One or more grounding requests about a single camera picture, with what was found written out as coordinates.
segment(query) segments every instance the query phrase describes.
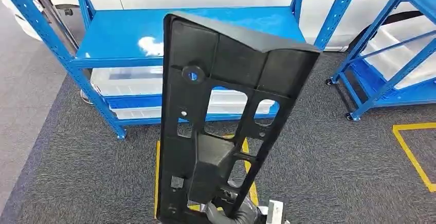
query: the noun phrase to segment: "rectangular cutout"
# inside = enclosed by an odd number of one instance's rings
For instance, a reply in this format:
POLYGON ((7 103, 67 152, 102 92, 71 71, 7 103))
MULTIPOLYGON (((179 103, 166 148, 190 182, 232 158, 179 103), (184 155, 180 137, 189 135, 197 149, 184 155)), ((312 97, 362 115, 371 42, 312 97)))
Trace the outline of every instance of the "rectangular cutout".
POLYGON ((246 143, 246 146, 242 145, 241 151, 252 156, 257 156, 263 141, 257 138, 247 138, 246 143))
POLYGON ((233 187, 241 187, 242 183, 245 180, 245 176, 247 176, 247 173, 245 171, 245 161, 244 160, 237 160, 234 165, 233 169, 231 171, 228 184, 233 187))
POLYGON ((188 120, 179 118, 177 124, 177 135, 190 138, 192 135, 192 124, 188 120))
MULTIPOLYGON (((258 108, 256 109, 256 114, 261 114, 266 106, 271 107, 273 105, 276 106, 274 110, 279 111, 280 105, 279 105, 278 102, 270 100, 270 99, 264 99, 264 100, 260 101, 259 105, 258 105, 258 108)), ((269 126, 269 125, 271 125, 274 122, 274 119, 276 118, 276 115, 277 115, 277 113, 274 114, 274 117, 268 118, 268 119, 256 119, 255 123, 258 124, 258 125, 269 126)))

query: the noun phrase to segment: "black plastic bracket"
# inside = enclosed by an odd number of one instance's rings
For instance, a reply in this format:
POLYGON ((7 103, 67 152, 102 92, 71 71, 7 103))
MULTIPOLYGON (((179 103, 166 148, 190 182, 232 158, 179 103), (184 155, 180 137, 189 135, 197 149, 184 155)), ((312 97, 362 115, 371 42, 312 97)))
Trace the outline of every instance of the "black plastic bracket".
POLYGON ((232 216, 278 138, 320 51, 183 12, 165 17, 164 45, 157 218, 163 223, 209 223, 204 213, 187 207, 188 200, 213 201, 232 216), (204 130, 210 93, 217 86, 248 97, 236 133, 229 139, 204 130), (271 125, 253 119, 265 99, 280 105, 271 125), (179 118, 191 123, 190 138, 177 134, 179 118), (257 156, 241 151, 246 137, 263 141, 257 156), (240 188, 228 184, 237 160, 251 163, 240 188), (236 200, 229 193, 236 193, 236 200))

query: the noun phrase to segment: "blue metal shelf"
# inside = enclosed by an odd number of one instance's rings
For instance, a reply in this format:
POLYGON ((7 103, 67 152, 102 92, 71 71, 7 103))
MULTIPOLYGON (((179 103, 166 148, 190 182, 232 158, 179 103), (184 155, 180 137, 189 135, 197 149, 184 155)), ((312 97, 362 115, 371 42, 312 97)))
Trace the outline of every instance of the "blue metal shelf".
MULTIPOLYGON (((139 9, 96 11, 90 0, 78 0, 86 34, 75 54, 68 51, 56 32, 51 28, 33 0, 12 0, 25 20, 33 27, 43 42, 64 66, 67 73, 94 103, 96 110, 108 122, 119 138, 125 137, 124 125, 159 123, 160 119, 118 120, 110 111, 108 98, 98 94, 83 74, 83 68, 134 67, 162 65, 163 50, 159 49, 163 36, 163 17, 178 10, 199 16, 244 26, 304 42, 298 22, 302 0, 292 0, 286 7, 238 7, 193 9, 139 9), (154 43, 155 50, 145 49, 141 39, 154 43)), ((335 0, 325 18, 315 46, 323 50, 336 29, 351 0, 335 0)), ((273 106, 270 114, 275 115, 273 106)), ((207 120, 239 119, 241 115, 209 115, 207 120)))
POLYGON ((436 24, 436 0, 404 0, 410 2, 428 19, 436 24))
POLYGON ((171 11, 189 12, 305 42, 289 7, 96 11, 72 62, 92 68, 162 65, 162 55, 153 55, 155 52, 141 47, 140 40, 150 37, 156 45, 162 43, 162 20, 171 11))
POLYGON ((375 35, 379 27, 386 20, 390 12, 400 2, 410 2, 433 23, 436 23, 436 0, 389 0, 375 21, 366 30, 356 46, 350 51, 347 58, 331 76, 329 84, 336 84, 340 79, 357 104, 357 109, 347 114, 348 119, 359 120, 368 109, 374 107, 400 106, 414 104, 436 103, 436 78, 423 81, 406 88, 395 89, 404 77, 416 69, 430 55, 436 51, 436 39, 433 39, 415 57, 413 57, 402 69, 400 69, 389 81, 387 81, 377 69, 365 61, 365 57, 381 53, 385 50, 401 46, 426 36, 433 35, 435 31, 424 33, 420 36, 405 40, 404 42, 391 45, 376 52, 360 56, 368 41, 375 35), (350 70, 357 83, 364 90, 368 99, 362 102, 350 83, 345 72, 350 70))

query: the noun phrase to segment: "yellow floor tape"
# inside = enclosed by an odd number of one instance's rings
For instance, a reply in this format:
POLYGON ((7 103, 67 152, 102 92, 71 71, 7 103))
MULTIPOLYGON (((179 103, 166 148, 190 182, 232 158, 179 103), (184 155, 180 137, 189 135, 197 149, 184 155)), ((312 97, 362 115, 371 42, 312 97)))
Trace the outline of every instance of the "yellow floor tape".
POLYGON ((407 146, 406 142, 404 141, 404 138, 399 133, 399 131, 401 130, 415 130, 415 129, 429 129, 429 128, 436 128, 436 123, 394 125, 392 126, 392 131, 395 137, 397 138, 399 144, 401 145, 401 148, 403 148, 410 162, 412 162, 412 165, 415 167, 416 171, 420 175, 425 186, 428 188, 430 192, 435 192, 436 184, 431 183, 431 181, 428 179, 427 174, 424 172, 421 165, 413 155, 412 151, 409 149, 409 146, 407 146))
MULTIPOLYGON (((242 143, 242 152, 249 154, 248 149, 248 141, 245 138, 244 142, 242 143)), ((160 141, 157 141, 156 143, 156 171, 155 171, 155 183, 154 183, 154 218, 156 218, 157 214, 157 191, 158 187, 157 184, 159 182, 159 159, 160 159, 160 141)), ((248 161, 244 161, 245 165, 245 171, 248 173, 250 170, 251 164, 248 161)), ((258 199, 258 192, 256 190, 256 184, 253 182, 253 184, 250 187, 250 199, 251 201, 256 205, 259 206, 259 199, 258 199)), ((200 205, 192 205, 189 206, 190 209, 195 211, 200 211, 200 205)))

